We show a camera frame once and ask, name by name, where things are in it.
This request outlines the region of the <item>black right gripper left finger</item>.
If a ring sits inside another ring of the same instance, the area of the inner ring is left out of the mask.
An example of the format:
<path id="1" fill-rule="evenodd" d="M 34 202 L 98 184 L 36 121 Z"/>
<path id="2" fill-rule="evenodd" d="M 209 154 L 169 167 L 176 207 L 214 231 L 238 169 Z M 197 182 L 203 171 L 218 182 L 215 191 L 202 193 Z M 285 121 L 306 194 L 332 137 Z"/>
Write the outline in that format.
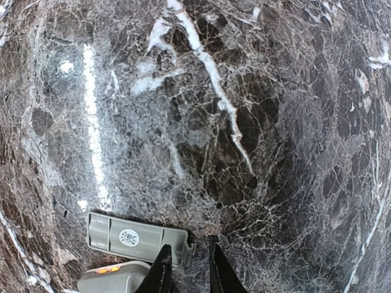
<path id="1" fill-rule="evenodd" d="M 172 292 L 172 248 L 170 245 L 163 245 L 159 251 L 141 284 L 141 292 Z"/>

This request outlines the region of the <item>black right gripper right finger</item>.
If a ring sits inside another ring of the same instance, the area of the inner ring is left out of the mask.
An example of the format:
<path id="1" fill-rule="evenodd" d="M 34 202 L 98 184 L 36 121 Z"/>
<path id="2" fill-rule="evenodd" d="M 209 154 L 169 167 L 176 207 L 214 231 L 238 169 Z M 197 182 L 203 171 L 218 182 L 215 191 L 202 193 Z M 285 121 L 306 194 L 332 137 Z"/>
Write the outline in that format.
<path id="1" fill-rule="evenodd" d="M 219 238 L 209 237 L 211 293 L 247 293 L 218 244 Z"/>

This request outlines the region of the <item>white remote control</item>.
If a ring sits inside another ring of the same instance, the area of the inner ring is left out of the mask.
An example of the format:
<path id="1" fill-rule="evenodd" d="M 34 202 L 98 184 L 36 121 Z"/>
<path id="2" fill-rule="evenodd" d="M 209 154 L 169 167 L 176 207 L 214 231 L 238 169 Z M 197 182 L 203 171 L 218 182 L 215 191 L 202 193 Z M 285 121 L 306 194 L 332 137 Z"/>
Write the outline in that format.
<path id="1" fill-rule="evenodd" d="M 147 276 L 151 265 L 142 261 L 128 261 L 84 272 L 77 283 L 82 293 L 135 292 Z"/>

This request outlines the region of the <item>grey battery cover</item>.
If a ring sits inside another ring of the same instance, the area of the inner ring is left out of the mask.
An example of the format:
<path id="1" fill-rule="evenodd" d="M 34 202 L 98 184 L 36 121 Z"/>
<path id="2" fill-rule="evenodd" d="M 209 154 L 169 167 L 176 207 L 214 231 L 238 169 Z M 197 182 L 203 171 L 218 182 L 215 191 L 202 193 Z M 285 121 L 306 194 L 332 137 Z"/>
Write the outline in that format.
<path id="1" fill-rule="evenodd" d="M 196 244 L 185 230 L 167 228 L 89 212 L 86 243 L 91 249 L 123 258 L 152 263 L 164 245 L 172 249 L 172 264 L 190 265 Z"/>

